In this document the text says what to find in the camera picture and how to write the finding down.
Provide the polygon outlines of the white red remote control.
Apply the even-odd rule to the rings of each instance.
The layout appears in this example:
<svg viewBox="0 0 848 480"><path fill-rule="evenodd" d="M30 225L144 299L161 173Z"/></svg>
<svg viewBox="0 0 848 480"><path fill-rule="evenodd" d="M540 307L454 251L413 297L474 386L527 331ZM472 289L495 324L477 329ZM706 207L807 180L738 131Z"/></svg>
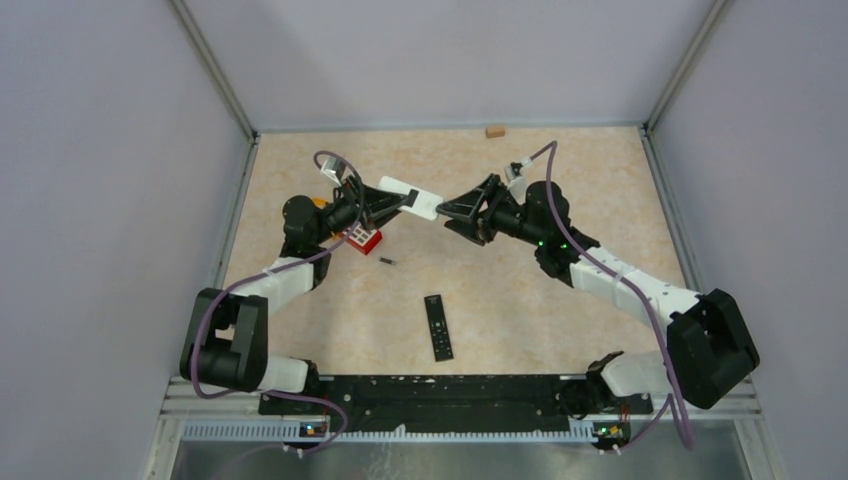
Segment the white red remote control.
<svg viewBox="0 0 848 480"><path fill-rule="evenodd" d="M433 192L389 176L383 176L379 180L377 188L404 196L406 198L405 203L400 207L403 212L429 221L436 221L439 217L437 207L444 202L444 198Z"/></svg>

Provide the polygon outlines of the black remote control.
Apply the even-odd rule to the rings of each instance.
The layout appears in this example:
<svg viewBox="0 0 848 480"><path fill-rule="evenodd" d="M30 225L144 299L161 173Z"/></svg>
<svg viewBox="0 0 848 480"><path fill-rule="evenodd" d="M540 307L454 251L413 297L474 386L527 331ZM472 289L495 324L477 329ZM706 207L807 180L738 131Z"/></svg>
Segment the black remote control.
<svg viewBox="0 0 848 480"><path fill-rule="evenodd" d="M453 360L454 353L442 296L439 294L425 296L424 305L435 361Z"/></svg>

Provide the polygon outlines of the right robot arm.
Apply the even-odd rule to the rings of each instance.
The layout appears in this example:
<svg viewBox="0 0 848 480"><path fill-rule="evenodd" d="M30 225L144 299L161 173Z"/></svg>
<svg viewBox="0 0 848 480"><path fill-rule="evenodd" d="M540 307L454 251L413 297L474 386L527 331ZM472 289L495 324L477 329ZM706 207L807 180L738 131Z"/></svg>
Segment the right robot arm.
<svg viewBox="0 0 848 480"><path fill-rule="evenodd" d="M534 246L550 278L590 293L646 324L654 351L613 352L591 364L589 404L612 412L626 397L669 394L710 409L761 363L736 299L659 280L623 261L571 223L570 205L554 182L530 184L518 201L496 175L436 207L446 228L486 245L504 234Z"/></svg>

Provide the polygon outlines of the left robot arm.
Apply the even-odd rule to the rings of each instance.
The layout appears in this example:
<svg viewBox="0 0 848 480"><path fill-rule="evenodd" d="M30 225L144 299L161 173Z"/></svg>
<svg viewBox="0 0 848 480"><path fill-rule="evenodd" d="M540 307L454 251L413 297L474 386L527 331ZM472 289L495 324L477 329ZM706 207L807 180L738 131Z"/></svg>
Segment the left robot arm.
<svg viewBox="0 0 848 480"><path fill-rule="evenodd" d="M377 187L348 178L324 206L304 195L290 198L282 208L279 257L228 289L205 288L197 294L180 357L181 377L220 392L282 391L295 412L314 410L321 388L308 378L310 364L271 354L270 316L326 278L331 251L323 244L334 235L347 239L357 226L376 230L402 212L433 221L441 201L390 177Z"/></svg>

